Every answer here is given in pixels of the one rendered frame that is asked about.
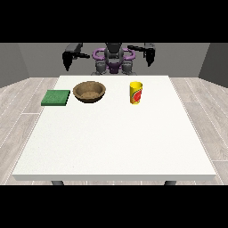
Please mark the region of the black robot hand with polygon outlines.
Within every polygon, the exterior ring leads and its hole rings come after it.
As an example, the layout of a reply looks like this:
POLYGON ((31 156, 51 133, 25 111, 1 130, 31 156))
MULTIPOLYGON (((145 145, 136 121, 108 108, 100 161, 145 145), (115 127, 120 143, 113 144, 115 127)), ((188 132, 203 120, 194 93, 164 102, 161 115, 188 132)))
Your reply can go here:
POLYGON ((154 62, 156 49, 155 50, 154 49, 145 49, 144 47, 135 46, 135 45, 129 45, 127 48, 129 50, 142 52, 143 57, 146 59, 148 66, 150 66, 154 62))
POLYGON ((66 70, 69 70, 70 65, 72 64, 73 60, 77 58, 89 59, 90 56, 85 53, 75 53, 75 52, 64 52, 62 54, 63 65, 66 70))

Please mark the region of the yellow cup with melon print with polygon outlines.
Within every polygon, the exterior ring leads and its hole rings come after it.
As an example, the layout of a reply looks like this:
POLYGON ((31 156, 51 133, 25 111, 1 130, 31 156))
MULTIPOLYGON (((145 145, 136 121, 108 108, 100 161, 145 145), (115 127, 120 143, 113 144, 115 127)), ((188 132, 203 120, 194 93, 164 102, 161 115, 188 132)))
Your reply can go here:
POLYGON ((138 104, 141 100, 143 91, 143 84, 138 81, 130 83, 130 102, 132 104, 138 104))

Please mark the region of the brown wooden bowl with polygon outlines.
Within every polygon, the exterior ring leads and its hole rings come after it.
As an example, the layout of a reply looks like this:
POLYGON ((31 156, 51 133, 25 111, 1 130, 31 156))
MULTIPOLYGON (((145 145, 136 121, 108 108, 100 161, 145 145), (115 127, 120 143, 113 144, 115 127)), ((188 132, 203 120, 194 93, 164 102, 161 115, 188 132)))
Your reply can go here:
POLYGON ((83 103, 98 102, 105 94, 106 87, 95 81, 85 81, 77 84, 73 88, 75 97, 83 103))

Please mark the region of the green square pad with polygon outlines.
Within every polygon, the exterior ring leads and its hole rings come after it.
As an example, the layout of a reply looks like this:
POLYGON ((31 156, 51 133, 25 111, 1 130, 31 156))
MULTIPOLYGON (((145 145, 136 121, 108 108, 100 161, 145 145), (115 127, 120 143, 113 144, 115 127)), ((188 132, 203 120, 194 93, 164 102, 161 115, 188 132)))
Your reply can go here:
POLYGON ((48 90, 45 93, 42 106, 65 106, 69 98, 70 90, 48 90))

